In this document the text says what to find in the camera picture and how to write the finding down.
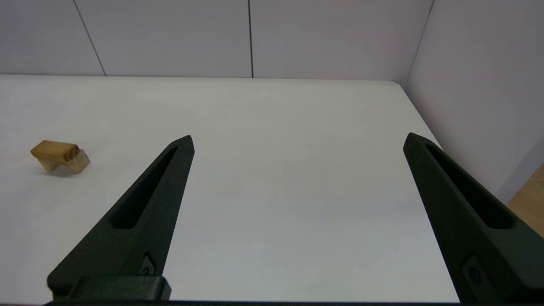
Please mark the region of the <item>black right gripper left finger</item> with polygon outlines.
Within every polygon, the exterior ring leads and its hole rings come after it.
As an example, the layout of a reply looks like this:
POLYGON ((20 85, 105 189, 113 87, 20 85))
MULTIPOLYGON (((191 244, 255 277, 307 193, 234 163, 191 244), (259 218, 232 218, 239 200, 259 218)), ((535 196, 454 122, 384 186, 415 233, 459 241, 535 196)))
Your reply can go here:
POLYGON ((162 275, 194 153, 190 136, 170 143, 49 274, 52 294, 83 277, 162 275))

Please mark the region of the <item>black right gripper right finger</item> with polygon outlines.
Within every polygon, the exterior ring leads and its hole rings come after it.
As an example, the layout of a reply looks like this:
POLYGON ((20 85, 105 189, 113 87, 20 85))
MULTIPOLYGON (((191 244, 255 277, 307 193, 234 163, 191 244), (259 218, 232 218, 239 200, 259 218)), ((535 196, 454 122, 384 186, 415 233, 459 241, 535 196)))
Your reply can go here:
POLYGON ((543 238, 429 139, 404 155, 460 302, 542 303, 543 238))

